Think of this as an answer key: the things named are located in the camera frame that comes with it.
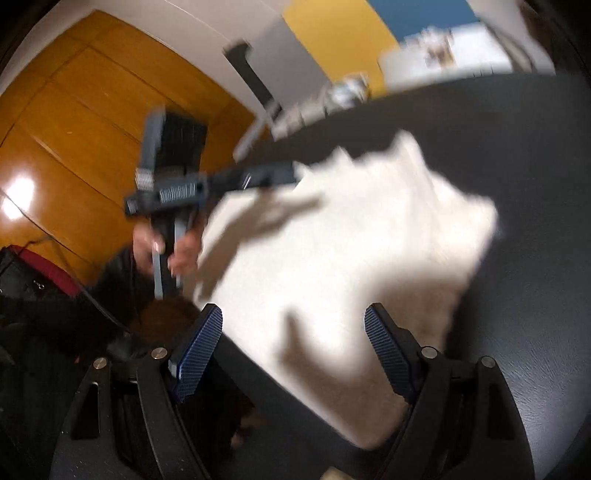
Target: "black mount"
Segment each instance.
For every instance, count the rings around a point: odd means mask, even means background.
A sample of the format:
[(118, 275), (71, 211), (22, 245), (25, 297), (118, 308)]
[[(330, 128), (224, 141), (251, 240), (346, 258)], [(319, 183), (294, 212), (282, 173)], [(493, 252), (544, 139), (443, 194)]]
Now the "black mount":
[[(525, 429), (494, 359), (471, 364), (421, 347), (379, 303), (367, 309), (365, 327), (393, 390), (410, 404), (376, 480), (534, 478)], [(50, 478), (209, 479), (176, 399), (181, 363), (203, 372), (219, 335), (199, 339), (212, 331), (221, 333), (221, 311), (208, 305), (175, 349), (121, 365), (97, 359), (64, 422)], [(193, 391), (199, 378), (191, 377)]]
[(137, 190), (125, 198), (124, 212), (145, 216), (164, 239), (165, 250), (154, 253), (154, 296), (179, 294), (168, 259), (176, 242), (193, 226), (200, 211), (211, 209), (226, 192), (295, 183), (293, 165), (233, 168), (214, 175), (199, 173), (207, 128), (191, 118), (167, 111), (148, 116), (135, 173)]

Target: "red object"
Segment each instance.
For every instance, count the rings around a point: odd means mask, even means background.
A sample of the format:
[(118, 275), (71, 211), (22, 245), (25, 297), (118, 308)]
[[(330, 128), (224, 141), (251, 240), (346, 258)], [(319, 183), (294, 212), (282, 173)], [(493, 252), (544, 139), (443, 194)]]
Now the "red object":
[(10, 250), (17, 254), (31, 268), (37, 270), (40, 274), (49, 278), (63, 293), (69, 297), (75, 297), (80, 293), (78, 285), (65, 270), (62, 270), (57, 265), (51, 263), (49, 260), (37, 255), (30, 250), (23, 250), (18, 245), (10, 245)]

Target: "blue gray tool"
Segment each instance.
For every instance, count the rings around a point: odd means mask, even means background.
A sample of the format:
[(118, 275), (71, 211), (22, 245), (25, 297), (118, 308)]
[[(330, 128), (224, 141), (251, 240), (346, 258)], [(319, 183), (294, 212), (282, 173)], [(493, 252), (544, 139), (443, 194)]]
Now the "blue gray tool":
[(221, 334), (222, 311), (208, 303), (168, 359), (168, 370), (176, 379), (172, 393), (177, 401), (195, 392)]
[(392, 389), (412, 404), (423, 385), (421, 346), (411, 332), (397, 326), (381, 303), (365, 310), (365, 333)]
[(154, 295), (176, 296), (182, 284), (168, 269), (174, 246), (200, 210), (211, 208), (231, 190), (295, 183), (292, 163), (242, 167), (207, 176), (199, 173), (199, 158), (207, 128), (176, 113), (157, 111), (147, 121), (137, 190), (125, 199), (126, 216), (146, 216), (164, 238), (165, 251), (154, 254)]

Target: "black handle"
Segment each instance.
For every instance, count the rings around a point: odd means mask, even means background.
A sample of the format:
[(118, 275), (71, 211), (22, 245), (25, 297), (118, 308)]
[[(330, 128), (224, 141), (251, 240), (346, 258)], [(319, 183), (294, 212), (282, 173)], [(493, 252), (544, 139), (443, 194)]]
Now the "black handle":
[(174, 297), (179, 294), (180, 286), (168, 269), (168, 259), (174, 253), (174, 226), (176, 216), (171, 213), (154, 214), (151, 216), (151, 224), (154, 231), (164, 239), (165, 250), (163, 254), (154, 253), (154, 297), (162, 299)]
[(421, 346), (413, 334), (396, 325), (381, 303), (365, 310), (365, 333), (394, 392), (413, 404), (423, 386)]

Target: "white wall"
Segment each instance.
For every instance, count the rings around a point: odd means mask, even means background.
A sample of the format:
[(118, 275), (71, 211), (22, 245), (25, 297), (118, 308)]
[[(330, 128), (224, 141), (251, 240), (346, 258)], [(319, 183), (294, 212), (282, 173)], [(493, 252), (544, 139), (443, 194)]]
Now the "white wall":
[(61, 0), (27, 35), (0, 75), (0, 93), (58, 35), (98, 9), (160, 40), (240, 100), (262, 107), (230, 66), (222, 49), (251, 40), (291, 0)]

